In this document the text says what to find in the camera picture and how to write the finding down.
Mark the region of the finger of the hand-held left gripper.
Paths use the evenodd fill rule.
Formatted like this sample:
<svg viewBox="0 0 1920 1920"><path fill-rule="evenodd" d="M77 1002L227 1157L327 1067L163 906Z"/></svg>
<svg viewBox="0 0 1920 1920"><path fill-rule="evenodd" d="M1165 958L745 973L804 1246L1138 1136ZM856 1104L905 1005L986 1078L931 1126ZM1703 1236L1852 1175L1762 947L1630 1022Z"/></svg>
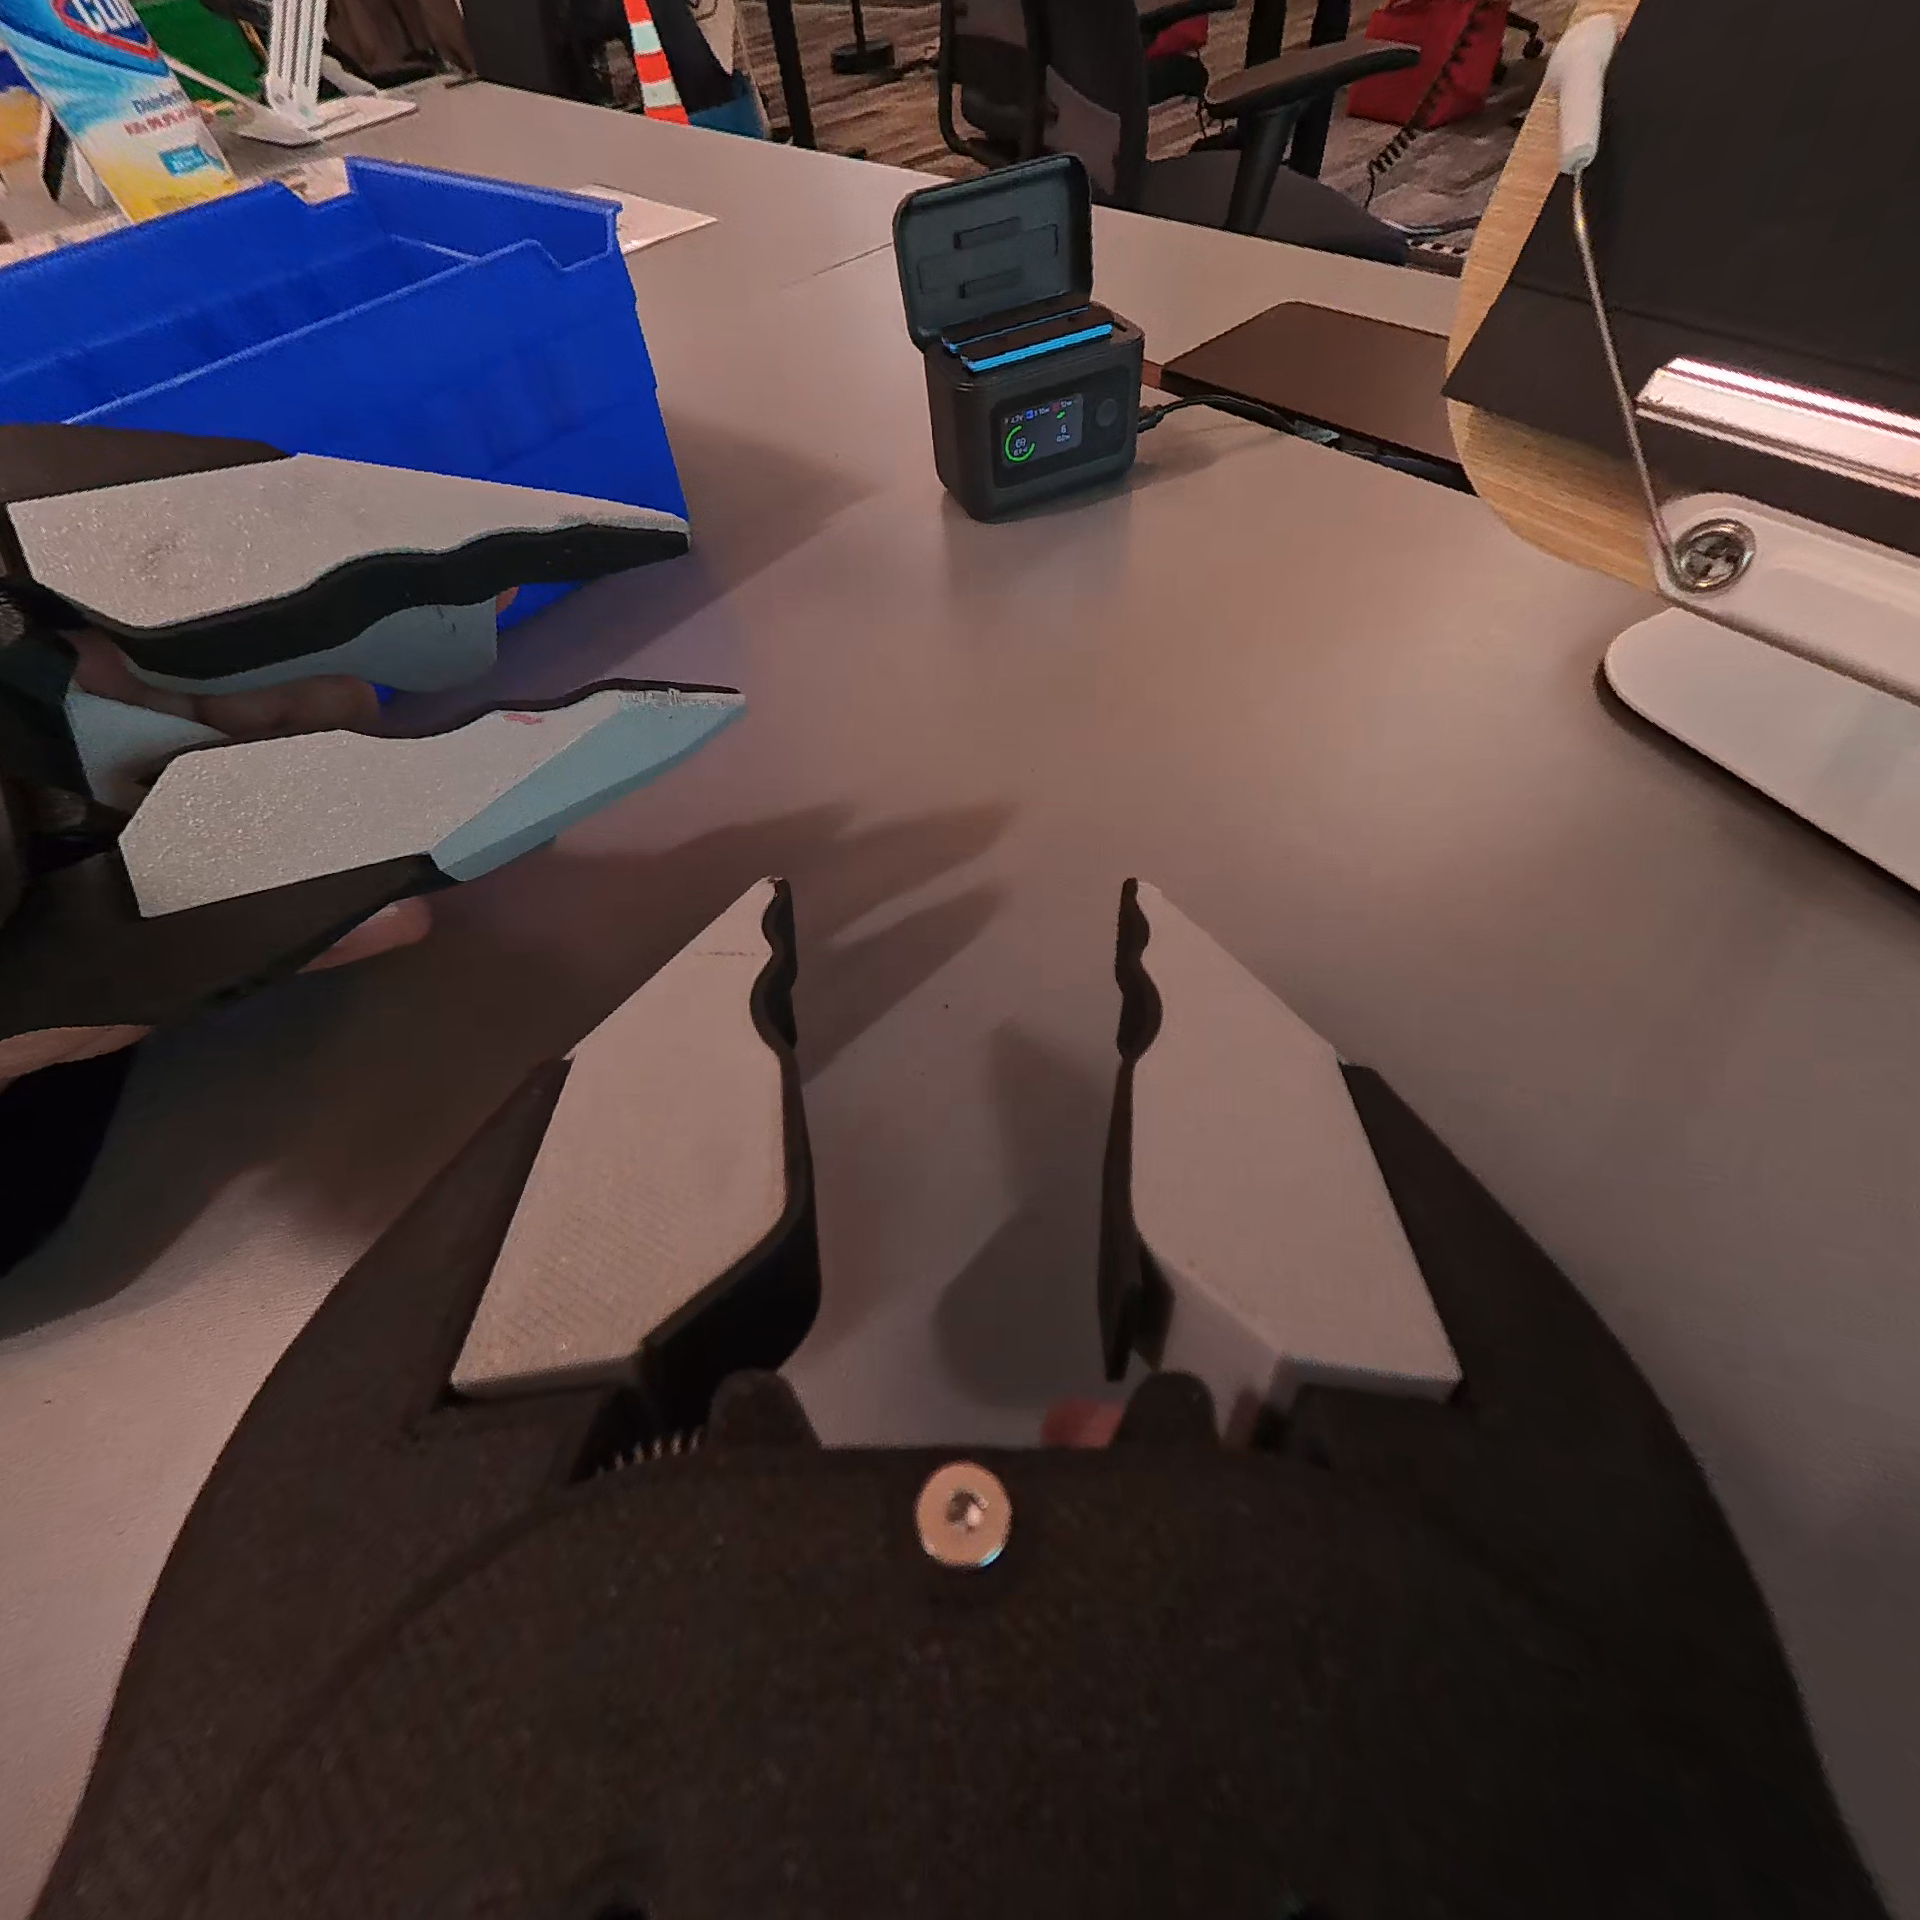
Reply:
<svg viewBox="0 0 1920 1920"><path fill-rule="evenodd" d="M68 694L80 775L130 820L68 881L137 922L425 857L470 881L684 763L740 719L732 684L596 681L451 732L232 740L152 708Z"/></svg>
<svg viewBox="0 0 1920 1920"><path fill-rule="evenodd" d="M222 454L3 507L26 582L172 691L493 668L498 598L679 559L677 512L323 454Z"/></svg>

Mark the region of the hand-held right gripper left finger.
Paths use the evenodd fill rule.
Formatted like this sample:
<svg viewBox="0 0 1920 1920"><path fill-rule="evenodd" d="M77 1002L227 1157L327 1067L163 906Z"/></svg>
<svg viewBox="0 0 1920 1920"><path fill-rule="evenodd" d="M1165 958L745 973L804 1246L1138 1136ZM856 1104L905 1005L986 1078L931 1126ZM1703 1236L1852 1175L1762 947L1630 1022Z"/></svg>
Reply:
<svg viewBox="0 0 1920 1920"><path fill-rule="evenodd" d="M451 1372L460 1398L629 1383L708 1405L819 1312L794 894L762 878L565 1058Z"/></svg>

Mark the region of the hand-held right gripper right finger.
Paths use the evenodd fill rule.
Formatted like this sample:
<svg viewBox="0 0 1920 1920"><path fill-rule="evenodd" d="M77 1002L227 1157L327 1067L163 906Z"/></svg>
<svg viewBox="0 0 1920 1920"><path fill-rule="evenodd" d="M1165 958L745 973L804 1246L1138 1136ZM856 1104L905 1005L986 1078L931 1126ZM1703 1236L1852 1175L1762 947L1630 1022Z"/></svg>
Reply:
<svg viewBox="0 0 1920 1920"><path fill-rule="evenodd" d="M1454 1398L1460 1359L1343 1053L1143 878L1119 889L1116 987L1106 1381L1182 1372L1222 1427L1269 1424L1309 1386Z"/></svg>

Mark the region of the blue plastic bin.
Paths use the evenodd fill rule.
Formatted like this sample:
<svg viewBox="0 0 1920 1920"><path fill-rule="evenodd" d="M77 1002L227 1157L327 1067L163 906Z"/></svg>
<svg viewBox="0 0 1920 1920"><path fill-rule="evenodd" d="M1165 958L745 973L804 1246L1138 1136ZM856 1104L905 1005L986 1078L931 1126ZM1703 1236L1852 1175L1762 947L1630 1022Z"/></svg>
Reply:
<svg viewBox="0 0 1920 1920"><path fill-rule="evenodd" d="M3 263L3 429L234 436L684 520L615 209L350 161Z"/></svg>

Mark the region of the person's left hand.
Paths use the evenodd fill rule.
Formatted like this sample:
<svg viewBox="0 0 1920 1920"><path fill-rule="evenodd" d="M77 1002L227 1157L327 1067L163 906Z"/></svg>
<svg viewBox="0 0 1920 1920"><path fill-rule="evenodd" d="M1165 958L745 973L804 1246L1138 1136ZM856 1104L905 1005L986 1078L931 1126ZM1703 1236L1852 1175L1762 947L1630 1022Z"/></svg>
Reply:
<svg viewBox="0 0 1920 1920"><path fill-rule="evenodd" d="M70 654L70 684L80 691L152 708L234 740L290 739L299 732L373 732L380 722L376 690L350 676L312 676L248 691L171 691L130 673L127 657L109 633L74 627L61 633ZM89 824L89 803L64 791L3 784L3 914L14 912L26 878L44 872L57 854L91 852L103 826ZM364 964L380 954L412 947L432 935L432 902L409 899L356 925L327 954L307 964L309 973ZM130 1049L143 1026L57 1027L35 1038L3 1042L3 1086L53 1067Z"/></svg>

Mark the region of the blue yellow wipes pack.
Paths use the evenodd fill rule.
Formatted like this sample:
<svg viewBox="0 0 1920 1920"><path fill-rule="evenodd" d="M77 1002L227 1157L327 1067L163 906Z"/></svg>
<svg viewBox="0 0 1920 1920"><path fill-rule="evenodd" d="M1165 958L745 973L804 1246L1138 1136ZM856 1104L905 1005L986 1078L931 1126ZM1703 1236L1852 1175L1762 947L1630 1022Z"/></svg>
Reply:
<svg viewBox="0 0 1920 1920"><path fill-rule="evenodd" d="M130 2L3 2L3 47L130 221L226 199L238 178Z"/></svg>

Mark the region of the white lattice stand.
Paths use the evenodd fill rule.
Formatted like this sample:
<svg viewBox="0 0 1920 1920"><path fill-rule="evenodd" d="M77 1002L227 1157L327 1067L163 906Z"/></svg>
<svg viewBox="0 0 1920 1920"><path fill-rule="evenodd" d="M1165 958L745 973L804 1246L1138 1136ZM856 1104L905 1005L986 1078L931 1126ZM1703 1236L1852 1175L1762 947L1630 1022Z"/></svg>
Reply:
<svg viewBox="0 0 1920 1920"><path fill-rule="evenodd" d="M419 111L419 102L353 77L327 52L327 2L227 2L261 36L261 99L234 111L238 137L261 148L319 148Z"/></svg>

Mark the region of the white barcode label sheet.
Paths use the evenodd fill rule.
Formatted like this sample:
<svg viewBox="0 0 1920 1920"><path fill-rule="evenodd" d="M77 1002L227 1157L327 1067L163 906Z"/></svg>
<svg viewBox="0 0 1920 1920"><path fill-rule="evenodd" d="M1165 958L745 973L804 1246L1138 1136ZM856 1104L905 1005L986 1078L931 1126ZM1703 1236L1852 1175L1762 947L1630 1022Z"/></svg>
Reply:
<svg viewBox="0 0 1920 1920"><path fill-rule="evenodd" d="M615 188L608 184L582 184L578 188L582 199L594 199L615 209L617 218L617 252L620 253L635 253L647 247L655 247L661 240L677 240L688 233L700 228L713 228L714 216L708 212L696 212L696 209L681 209L681 204L668 204L659 199L647 199L628 188Z"/></svg>

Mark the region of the green box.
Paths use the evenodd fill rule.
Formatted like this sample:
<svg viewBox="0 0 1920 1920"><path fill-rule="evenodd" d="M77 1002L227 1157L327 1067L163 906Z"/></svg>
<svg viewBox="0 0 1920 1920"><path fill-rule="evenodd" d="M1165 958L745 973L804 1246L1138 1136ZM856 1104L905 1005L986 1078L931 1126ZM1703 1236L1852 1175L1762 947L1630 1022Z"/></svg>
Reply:
<svg viewBox="0 0 1920 1920"><path fill-rule="evenodd" d="M187 61L232 87L248 87L264 70L259 32L209 2L137 2L137 13L172 61Z"/></svg>

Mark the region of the orange traffic cone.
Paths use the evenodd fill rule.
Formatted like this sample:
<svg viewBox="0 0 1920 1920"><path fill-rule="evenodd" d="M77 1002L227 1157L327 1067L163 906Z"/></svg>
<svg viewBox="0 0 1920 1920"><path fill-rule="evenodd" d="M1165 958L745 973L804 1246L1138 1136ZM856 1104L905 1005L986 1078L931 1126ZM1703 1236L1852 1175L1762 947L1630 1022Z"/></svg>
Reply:
<svg viewBox="0 0 1920 1920"><path fill-rule="evenodd" d="M668 61L661 38L659 38L659 26L655 26L651 2L628 0L628 2L620 2L620 13L628 21L628 41L632 52L632 70L635 70L642 117L688 128L691 117L688 117L684 102L679 95L673 61Z"/></svg>

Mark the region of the black battery charging case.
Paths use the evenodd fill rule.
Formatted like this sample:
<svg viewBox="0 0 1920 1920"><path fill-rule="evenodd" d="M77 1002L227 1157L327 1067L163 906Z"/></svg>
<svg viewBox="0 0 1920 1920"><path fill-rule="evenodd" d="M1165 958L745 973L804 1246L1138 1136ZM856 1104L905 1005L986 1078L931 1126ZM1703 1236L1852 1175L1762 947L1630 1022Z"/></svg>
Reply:
<svg viewBox="0 0 1920 1920"><path fill-rule="evenodd" d="M940 332L1100 302L1090 294L1090 177L1070 152L936 184L893 209L905 331L921 351L935 467L979 522L1086 493L1137 460L1143 331L1110 349L970 374Z"/></svg>

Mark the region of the dark flat desk plate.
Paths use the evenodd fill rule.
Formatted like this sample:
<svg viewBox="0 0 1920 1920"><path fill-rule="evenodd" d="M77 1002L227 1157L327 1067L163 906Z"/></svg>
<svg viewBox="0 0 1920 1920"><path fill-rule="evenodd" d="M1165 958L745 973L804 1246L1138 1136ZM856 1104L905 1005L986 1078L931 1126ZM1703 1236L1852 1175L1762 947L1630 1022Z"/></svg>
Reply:
<svg viewBox="0 0 1920 1920"><path fill-rule="evenodd" d="M1468 493L1444 399L1445 336L1287 301L1159 364L1159 388Z"/></svg>

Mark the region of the black office chair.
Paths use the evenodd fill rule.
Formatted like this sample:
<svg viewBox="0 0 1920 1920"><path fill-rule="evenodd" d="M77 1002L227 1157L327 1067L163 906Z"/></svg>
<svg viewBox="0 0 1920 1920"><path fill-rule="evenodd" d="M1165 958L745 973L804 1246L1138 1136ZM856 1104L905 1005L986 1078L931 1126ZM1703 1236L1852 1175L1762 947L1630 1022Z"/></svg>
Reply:
<svg viewBox="0 0 1920 1920"><path fill-rule="evenodd" d="M1213 119L1234 130L1234 144L1146 161L1134 209L1405 269L1411 259L1405 233L1330 184L1293 171L1287 150L1309 107L1416 61L1419 50L1411 41L1347 36L1241 68L1206 95Z"/></svg>
<svg viewBox="0 0 1920 1920"><path fill-rule="evenodd" d="M986 171L1070 152L1110 193L1122 111L1057 75L1046 2L940 2L935 111L951 152Z"/></svg>

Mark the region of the black panel with wooden rim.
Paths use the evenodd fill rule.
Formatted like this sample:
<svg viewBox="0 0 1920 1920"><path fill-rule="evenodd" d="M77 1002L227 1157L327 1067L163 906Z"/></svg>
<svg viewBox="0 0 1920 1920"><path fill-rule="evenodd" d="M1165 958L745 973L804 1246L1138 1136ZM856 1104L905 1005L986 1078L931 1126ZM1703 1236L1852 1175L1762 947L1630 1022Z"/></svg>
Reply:
<svg viewBox="0 0 1920 1920"><path fill-rule="evenodd" d="M1635 396L1674 356L1915 417L1915 2L1594 2L1618 17L1587 221ZM1656 589L1538 92L1475 228L1445 408L1531 547Z"/></svg>

